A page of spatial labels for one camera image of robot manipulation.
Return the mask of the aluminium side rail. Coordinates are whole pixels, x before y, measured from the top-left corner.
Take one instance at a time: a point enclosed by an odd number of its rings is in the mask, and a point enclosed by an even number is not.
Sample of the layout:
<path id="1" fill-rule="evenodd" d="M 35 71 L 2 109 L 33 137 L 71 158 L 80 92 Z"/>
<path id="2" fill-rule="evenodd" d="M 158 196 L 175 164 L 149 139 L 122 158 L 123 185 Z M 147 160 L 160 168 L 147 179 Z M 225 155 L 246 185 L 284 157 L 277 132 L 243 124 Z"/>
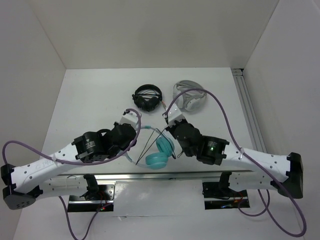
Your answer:
<path id="1" fill-rule="evenodd" d="M 232 68 L 231 73 L 238 92 L 253 148 L 257 151 L 266 153 L 266 146 L 254 111 L 248 87 L 245 82 L 243 69 Z"/>

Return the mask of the teal cat-ear headphones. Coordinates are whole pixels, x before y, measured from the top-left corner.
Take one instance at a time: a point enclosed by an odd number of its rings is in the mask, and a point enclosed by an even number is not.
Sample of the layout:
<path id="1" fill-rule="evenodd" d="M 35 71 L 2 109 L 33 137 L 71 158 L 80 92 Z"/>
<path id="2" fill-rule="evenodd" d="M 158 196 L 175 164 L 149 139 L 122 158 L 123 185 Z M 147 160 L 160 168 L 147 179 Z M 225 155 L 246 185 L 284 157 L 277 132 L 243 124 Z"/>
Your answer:
<path id="1" fill-rule="evenodd" d="M 164 130 L 150 125 L 143 125 L 141 129 L 149 130 L 151 134 L 137 158 L 132 159 L 128 153 L 124 154 L 131 164 L 143 169 L 160 170 L 167 166 L 170 158 L 177 158 L 175 144 Z"/>

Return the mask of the white gaming headset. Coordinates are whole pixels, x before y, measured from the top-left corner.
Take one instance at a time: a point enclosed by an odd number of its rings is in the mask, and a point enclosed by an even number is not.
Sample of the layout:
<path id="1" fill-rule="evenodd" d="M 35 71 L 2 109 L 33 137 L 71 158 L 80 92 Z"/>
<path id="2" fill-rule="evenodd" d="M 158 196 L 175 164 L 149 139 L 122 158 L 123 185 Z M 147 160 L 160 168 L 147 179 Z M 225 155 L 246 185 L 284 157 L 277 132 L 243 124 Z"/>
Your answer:
<path id="1" fill-rule="evenodd" d="M 181 80 L 173 86 L 172 98 L 174 99 L 180 93 L 190 89 L 203 89 L 203 87 L 192 80 Z M 180 95 L 175 104 L 181 110 L 194 112 L 199 110 L 206 101 L 207 93 L 199 90 L 191 90 Z"/>

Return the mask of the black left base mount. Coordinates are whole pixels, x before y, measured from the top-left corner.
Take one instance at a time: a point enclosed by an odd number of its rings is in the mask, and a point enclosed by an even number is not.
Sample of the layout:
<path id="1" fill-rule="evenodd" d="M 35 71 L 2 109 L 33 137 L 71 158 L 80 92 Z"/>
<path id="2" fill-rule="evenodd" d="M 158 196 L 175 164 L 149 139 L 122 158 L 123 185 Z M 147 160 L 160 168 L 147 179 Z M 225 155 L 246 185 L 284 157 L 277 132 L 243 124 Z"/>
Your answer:
<path id="1" fill-rule="evenodd" d="M 68 213 L 113 212 L 116 183 L 103 181 L 98 183 L 99 191 L 88 198 L 70 195 L 67 204 Z"/>

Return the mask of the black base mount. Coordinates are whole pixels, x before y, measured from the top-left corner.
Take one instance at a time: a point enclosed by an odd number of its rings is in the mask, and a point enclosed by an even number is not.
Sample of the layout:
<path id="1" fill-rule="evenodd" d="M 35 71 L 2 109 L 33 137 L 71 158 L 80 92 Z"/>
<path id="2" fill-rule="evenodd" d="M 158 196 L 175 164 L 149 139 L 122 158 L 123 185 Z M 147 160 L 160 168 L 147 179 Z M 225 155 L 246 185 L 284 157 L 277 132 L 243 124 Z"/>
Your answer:
<path id="1" fill-rule="evenodd" d="M 220 189 L 218 182 L 203 182 L 202 195 L 204 197 L 205 210 L 250 208 L 248 193 L 231 189 Z"/>
<path id="2" fill-rule="evenodd" d="M 68 213 L 113 212 L 116 183 L 103 181 L 98 183 L 99 191 L 88 198 L 70 195 L 67 204 Z"/>

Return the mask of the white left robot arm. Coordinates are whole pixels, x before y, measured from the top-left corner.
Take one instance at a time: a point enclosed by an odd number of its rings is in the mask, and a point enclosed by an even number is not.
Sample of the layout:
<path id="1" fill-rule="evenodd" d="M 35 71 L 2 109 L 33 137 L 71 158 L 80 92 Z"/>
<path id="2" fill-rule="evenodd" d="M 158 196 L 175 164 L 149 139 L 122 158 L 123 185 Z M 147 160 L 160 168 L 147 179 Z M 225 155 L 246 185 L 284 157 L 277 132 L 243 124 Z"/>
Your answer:
<path id="1" fill-rule="evenodd" d="M 61 174 L 114 159 L 135 137 L 135 127 L 116 123 L 111 130 L 88 131 L 63 149 L 33 163 L 24 166 L 5 164 L 0 168 L 5 184 L 3 200 L 11 210 L 23 209 L 37 200 L 55 196 L 72 195 L 92 200 L 100 191 L 93 174 L 71 177 Z"/>

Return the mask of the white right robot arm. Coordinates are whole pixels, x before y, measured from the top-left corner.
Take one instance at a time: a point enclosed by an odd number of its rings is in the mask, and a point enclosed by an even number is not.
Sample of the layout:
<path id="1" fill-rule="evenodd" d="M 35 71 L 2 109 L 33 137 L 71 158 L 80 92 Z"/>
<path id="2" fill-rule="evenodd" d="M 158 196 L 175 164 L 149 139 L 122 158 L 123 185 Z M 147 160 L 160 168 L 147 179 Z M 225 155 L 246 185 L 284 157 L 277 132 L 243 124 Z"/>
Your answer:
<path id="1" fill-rule="evenodd" d="M 178 141 L 187 157 L 206 165 L 237 167 L 250 175 L 223 172 L 218 190 L 223 196 L 248 189 L 276 190 L 284 197 L 303 198 L 303 162 L 300 154 L 268 154 L 237 147 L 225 139 L 203 135 L 186 120 L 168 125 L 166 131 Z"/>

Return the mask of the aluminium table edge rail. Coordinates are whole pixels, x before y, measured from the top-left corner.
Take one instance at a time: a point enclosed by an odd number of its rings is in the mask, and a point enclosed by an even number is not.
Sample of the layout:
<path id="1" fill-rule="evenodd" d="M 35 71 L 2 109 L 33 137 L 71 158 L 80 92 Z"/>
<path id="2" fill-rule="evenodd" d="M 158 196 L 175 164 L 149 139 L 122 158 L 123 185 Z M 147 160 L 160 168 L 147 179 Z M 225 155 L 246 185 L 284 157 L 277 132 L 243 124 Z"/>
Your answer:
<path id="1" fill-rule="evenodd" d="M 97 174 L 93 173 L 99 181 L 144 181 L 144 180 L 207 180 L 219 179 L 222 173 L 231 171 L 201 171 L 201 172 L 154 172 L 154 173 L 128 173 L 128 174 Z"/>

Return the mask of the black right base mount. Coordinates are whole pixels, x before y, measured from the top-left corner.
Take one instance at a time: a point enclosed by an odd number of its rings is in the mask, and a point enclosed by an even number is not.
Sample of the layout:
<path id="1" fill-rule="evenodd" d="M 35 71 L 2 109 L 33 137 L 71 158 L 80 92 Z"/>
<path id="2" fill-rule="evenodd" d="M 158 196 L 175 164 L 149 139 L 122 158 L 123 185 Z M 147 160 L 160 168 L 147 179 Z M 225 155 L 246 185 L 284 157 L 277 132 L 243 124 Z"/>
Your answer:
<path id="1" fill-rule="evenodd" d="M 220 189 L 218 182 L 203 182 L 202 195 L 204 197 L 205 210 L 250 208 L 248 193 L 231 189 Z"/>

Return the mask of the black headphones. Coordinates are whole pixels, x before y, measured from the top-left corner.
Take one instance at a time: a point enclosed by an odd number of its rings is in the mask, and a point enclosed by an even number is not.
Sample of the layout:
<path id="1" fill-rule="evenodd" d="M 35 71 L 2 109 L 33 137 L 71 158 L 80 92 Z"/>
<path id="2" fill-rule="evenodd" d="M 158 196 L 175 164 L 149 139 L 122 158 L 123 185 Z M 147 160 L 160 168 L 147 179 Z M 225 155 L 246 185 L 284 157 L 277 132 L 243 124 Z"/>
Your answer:
<path id="1" fill-rule="evenodd" d="M 135 90 L 132 99 L 139 109 L 145 112 L 152 112 L 163 102 L 163 94 L 157 86 L 144 84 Z"/>

